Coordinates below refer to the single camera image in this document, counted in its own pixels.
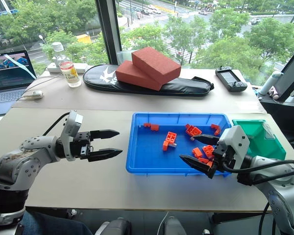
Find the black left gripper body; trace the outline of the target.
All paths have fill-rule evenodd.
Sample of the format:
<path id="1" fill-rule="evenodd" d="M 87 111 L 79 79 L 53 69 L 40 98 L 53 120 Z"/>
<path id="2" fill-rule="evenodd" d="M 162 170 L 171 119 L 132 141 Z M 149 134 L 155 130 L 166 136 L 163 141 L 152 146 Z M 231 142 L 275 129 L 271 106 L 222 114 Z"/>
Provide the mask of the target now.
<path id="1" fill-rule="evenodd" d="M 90 156 L 90 132 L 78 132 L 72 141 L 72 156 L 82 160 Z"/>

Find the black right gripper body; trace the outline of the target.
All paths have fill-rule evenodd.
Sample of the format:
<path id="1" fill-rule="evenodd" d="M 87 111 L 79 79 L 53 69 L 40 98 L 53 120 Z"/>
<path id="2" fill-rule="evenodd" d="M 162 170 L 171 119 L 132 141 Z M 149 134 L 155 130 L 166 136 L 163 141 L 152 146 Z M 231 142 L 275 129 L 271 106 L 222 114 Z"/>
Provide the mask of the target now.
<path id="1" fill-rule="evenodd" d="M 223 141 L 218 141 L 214 150 L 213 150 L 213 165 L 212 170 L 214 172 L 220 171 L 229 172 L 229 164 L 232 160 L 232 147 L 230 145 L 225 144 Z"/>

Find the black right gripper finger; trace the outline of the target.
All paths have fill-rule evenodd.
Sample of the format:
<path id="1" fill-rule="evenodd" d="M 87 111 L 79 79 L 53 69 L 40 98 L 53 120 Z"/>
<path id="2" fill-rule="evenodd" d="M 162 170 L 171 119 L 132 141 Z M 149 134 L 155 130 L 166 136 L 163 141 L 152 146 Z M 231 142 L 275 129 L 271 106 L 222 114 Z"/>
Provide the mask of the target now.
<path id="1" fill-rule="evenodd" d="M 216 145 L 220 140 L 220 138 L 217 136 L 207 134 L 195 135 L 193 136 L 193 139 L 206 145 Z"/>
<path id="2" fill-rule="evenodd" d="M 179 155 L 180 159 L 191 168 L 204 173 L 208 178 L 212 179 L 217 171 L 218 164 L 212 162 L 212 166 L 200 162 L 197 158 L 189 155 Z"/>

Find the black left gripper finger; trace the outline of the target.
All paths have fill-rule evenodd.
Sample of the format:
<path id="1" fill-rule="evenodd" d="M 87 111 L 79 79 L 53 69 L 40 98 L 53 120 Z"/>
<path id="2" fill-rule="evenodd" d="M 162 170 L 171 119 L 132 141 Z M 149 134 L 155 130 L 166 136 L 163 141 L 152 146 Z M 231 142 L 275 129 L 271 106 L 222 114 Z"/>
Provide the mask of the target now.
<path id="1" fill-rule="evenodd" d="M 121 153 L 122 153 L 121 149 L 115 149 L 115 148 L 101 149 L 98 151 L 90 152 L 89 156 L 87 157 L 87 160 L 88 162 L 102 161 L 102 160 L 113 158 Z"/>
<path id="2" fill-rule="evenodd" d="M 119 134 L 120 133 L 118 131 L 111 129 L 90 131 L 90 140 L 93 141 L 94 139 L 109 139 Z"/>

